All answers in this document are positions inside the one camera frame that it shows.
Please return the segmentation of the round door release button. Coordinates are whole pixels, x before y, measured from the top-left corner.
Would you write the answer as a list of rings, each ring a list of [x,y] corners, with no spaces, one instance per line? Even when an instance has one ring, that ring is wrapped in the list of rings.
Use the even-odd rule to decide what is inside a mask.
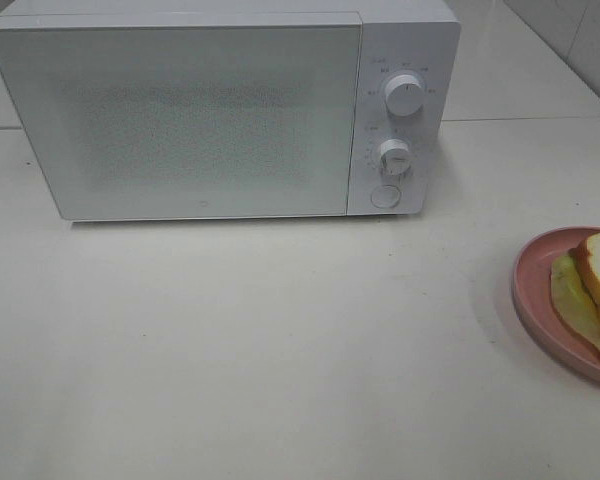
[[[401,191],[394,185],[380,185],[371,192],[371,203],[379,209],[391,209],[399,204]]]

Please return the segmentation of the white bread sandwich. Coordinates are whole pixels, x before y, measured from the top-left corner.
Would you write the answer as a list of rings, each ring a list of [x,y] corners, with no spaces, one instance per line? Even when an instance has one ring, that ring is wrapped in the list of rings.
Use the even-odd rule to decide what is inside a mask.
[[[553,260],[550,293],[562,322],[596,350],[600,362],[600,233]]]

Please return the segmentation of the white microwave oven body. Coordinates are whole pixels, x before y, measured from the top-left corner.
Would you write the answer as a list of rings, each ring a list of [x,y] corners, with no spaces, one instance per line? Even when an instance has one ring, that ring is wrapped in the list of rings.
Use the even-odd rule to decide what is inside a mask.
[[[360,30],[346,209],[339,215],[264,217],[419,212],[461,32],[442,1],[16,1],[0,13],[0,31],[321,26]],[[408,117],[391,114],[384,100],[386,82],[403,72],[414,72],[425,85],[422,107]],[[413,152],[410,168],[399,176],[380,167],[378,147],[389,139],[407,142]],[[400,189],[394,208],[371,203],[380,185]]]

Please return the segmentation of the upper white power knob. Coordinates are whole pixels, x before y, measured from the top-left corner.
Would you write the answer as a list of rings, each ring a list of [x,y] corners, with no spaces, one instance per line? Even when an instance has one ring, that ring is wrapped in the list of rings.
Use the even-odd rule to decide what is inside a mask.
[[[387,110],[398,117],[413,115],[423,105],[424,88],[424,82],[414,72],[392,76],[384,87]]]

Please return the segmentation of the white microwave door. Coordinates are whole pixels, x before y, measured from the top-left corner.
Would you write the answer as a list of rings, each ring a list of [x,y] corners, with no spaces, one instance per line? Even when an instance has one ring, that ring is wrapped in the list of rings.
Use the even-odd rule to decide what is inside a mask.
[[[339,215],[360,30],[0,31],[62,218]]]

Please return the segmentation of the lower white timer knob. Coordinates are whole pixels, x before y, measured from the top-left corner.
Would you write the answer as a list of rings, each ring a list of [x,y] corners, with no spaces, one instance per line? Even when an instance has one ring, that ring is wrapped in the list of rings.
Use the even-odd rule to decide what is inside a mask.
[[[378,147],[378,158],[381,170],[389,176],[406,173],[413,160],[411,146],[399,139],[389,139]]]

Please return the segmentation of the pink round plate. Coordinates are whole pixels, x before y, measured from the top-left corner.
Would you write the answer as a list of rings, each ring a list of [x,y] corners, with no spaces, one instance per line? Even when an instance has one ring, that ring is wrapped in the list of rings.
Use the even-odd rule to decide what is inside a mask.
[[[600,361],[592,345],[565,325],[550,294],[551,263],[600,227],[565,227],[529,240],[518,253],[511,276],[511,297],[521,324],[549,356],[600,385]]]

